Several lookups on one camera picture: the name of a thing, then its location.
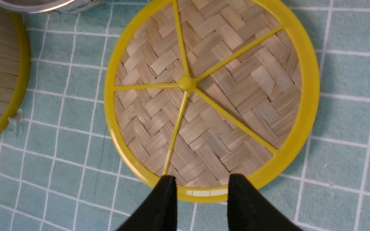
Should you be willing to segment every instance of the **bamboo steamer lid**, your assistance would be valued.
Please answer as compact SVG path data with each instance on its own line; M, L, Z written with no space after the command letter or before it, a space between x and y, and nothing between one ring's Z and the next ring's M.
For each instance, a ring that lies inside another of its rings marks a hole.
M110 133L131 170L151 187L175 176L179 199L216 202L229 174L259 188L295 158L319 74L279 0L157 0L121 35L105 88Z

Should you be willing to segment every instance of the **tile floor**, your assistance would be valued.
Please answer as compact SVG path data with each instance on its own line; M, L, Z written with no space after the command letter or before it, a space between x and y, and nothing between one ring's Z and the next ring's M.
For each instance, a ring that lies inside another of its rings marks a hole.
M16 135L0 136L0 231L115 230L150 192L107 133L103 86L146 0L27 15L32 70ZM306 231L370 231L370 0L284 0L321 67L314 130L263 195ZM225 231L224 204L179 202L182 231Z

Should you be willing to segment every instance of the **yellow plastic frame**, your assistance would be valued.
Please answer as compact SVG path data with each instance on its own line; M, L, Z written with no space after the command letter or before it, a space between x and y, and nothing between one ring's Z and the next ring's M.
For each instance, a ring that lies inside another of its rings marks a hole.
M8 125L8 118L13 117L16 114L18 108L21 106L22 99L24 98L25 92L27 90L31 66L31 53L29 48L28 36L25 30L25 26L22 23L22 19L16 13L9 12L9 15L13 20L18 35L20 61L18 80L16 82L11 101L9 102L4 114L0 118L0 133L2 133L2 131Z
M245 127L243 124L238 122L235 118L229 115L225 110L223 110L219 105L216 105L214 101L209 99L204 93L199 91L197 88L192 86L184 87L183 85L190 84L187 81L181 82L181 79L178 83L168 83L168 84L147 84L147 85L128 85L128 86L115 86L116 74L118 70L119 61L122 58L122 55L131 40L133 34L142 25L146 19L153 15L157 10L166 4L173 3L173 10L175 15L175 21L177 28L180 28L179 25L179 15L177 8L177 0L154 0L151 1L147 6L145 6L128 24L125 31L122 33L119 41L114 49L110 64L107 71L107 77L105 81L105 114L107 119L107 124L109 128L109 133L111 138L119 152L119 155L128 165L128 167L134 172L134 174L144 181L148 186L154 187L159 178L157 175L149 171L141 162L134 156L131 150L128 148L125 140L122 137L122 133L119 129L117 122L117 117L114 108L114 92L117 90L138 90L138 89L148 89L148 88L181 88L184 90L184 98L182 100L180 113L181 115L185 109L186 99L189 95L189 92L197 93L201 98L206 100L209 104L212 105L216 110L226 116L229 120L234 122L238 127L244 130L252 138L260 142L266 148L268 148L273 154L274 157L267 162L263 167L258 169L253 174L247 176L248 180L256 188L261 188L264 185L268 184L275 177L277 177L281 172L285 170L286 167L295 159L301 150L303 144L305 143L308 134L311 131L312 125L314 123L318 102L319 102L319 92L320 92L320 81L319 81L319 70L317 65L317 58L314 53L314 48L311 44L311 41L296 16L280 1L280 0L252 0L254 3L259 4L268 12L270 12L276 19L279 20L280 26L273 29L269 33L263 35L261 38L256 39L251 44L248 44L246 47L237 51L232 56L223 60L216 66L210 68L204 72L201 76L195 78L195 81L200 81L203 78L209 76L215 70L224 66L226 63L234 59L235 57L243 54L248 51L253 46L264 41L266 38L269 38L273 34L281 30L285 30L290 36L293 45L298 54L299 62L301 64L301 74L302 74L302 96L301 96L301 105L299 108L298 116L295 121L295 124L292 128L292 131L286 142L283 144L282 148L276 149L250 129ZM181 36L181 30L177 30L179 37L179 46L181 50L181 55L183 56L182 60L184 67L184 76L189 76L188 65L186 59L184 58L185 49L183 44L183 39ZM179 121L176 122L172 140L175 140L175 137L178 132L178 127L181 122L181 117L178 117ZM172 154L173 142L170 141L169 152L167 154L163 174L167 172L167 163L169 163L170 156ZM212 188L193 188L185 187L178 185L178 199L189 201L189 202L198 202L198 203L213 203L227 200L228 186L223 185L220 187Z

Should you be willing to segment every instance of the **woven bamboo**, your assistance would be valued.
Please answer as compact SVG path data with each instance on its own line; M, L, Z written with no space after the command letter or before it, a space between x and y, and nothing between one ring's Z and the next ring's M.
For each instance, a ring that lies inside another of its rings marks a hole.
M197 77L279 26L249 0L179 0L191 76ZM184 75L172 4L158 10L133 35L115 85L175 83ZM267 38L198 82L198 89L274 148L295 123L301 73L285 31ZM119 128L132 153L161 175L183 91L179 88L115 92ZM189 187L228 184L230 173L252 174L272 152L192 93L176 138L168 173Z

